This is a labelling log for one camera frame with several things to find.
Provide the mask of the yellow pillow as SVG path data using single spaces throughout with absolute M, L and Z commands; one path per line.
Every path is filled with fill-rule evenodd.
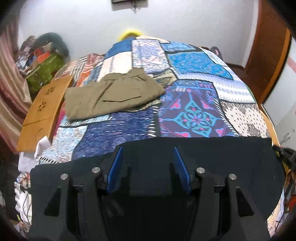
M 118 41 L 123 41 L 125 39 L 128 39 L 128 38 L 136 38 L 136 37 L 139 37 L 139 36 L 143 36 L 144 33 L 139 31 L 139 30 L 136 30 L 136 29 L 127 29 L 127 30 L 124 30 L 118 37 Z

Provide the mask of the orange cardboard box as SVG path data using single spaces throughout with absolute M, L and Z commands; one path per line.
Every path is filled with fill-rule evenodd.
M 45 136 L 52 141 L 65 91 L 72 82 L 73 76 L 68 75 L 41 88 L 23 122 L 16 149 L 18 152 L 34 151 Z

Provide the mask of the black pants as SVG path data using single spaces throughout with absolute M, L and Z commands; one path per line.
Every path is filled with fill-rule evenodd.
M 31 171 L 30 240 L 269 240 L 267 218 L 285 180 L 269 138 L 150 138 L 113 153 Z M 175 171 L 177 147 L 190 175 Z

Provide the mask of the olive green folded pants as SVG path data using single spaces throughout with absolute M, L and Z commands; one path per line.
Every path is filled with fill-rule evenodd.
M 130 110 L 147 104 L 165 93 L 165 89 L 142 68 L 128 73 L 110 73 L 99 82 L 67 88 L 65 111 L 68 120 L 83 120 Z

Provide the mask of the striped pink curtain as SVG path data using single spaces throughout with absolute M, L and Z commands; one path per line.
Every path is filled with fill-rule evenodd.
M 16 66 L 18 21 L 1 32 L 1 139 L 16 154 L 22 124 L 32 101 L 27 81 Z

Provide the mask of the green patterned bag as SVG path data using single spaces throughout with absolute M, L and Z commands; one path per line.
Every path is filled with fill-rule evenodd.
M 43 86 L 50 83 L 63 65 L 64 59 L 60 55 L 53 53 L 34 68 L 25 78 L 30 94 L 38 92 Z

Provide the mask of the patchwork blue bedspread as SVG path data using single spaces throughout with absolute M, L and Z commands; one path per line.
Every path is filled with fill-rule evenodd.
M 90 81 L 99 82 L 110 73 L 124 74 L 133 68 L 142 68 L 165 93 L 130 110 L 83 120 L 67 119 L 64 95 L 52 141 L 37 157 L 36 166 L 103 155 L 121 144 L 150 138 L 271 140 L 247 85 L 218 56 L 201 47 L 136 37 L 114 44 L 105 55 L 78 59 L 61 77 L 73 76 L 68 88 L 83 87 Z M 30 228 L 31 171 L 25 199 Z

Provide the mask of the brown wooden door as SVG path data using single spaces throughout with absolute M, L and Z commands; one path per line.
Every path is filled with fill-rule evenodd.
M 258 20 L 245 72 L 258 104 L 265 102 L 277 83 L 287 59 L 291 33 L 268 1 L 258 2 Z

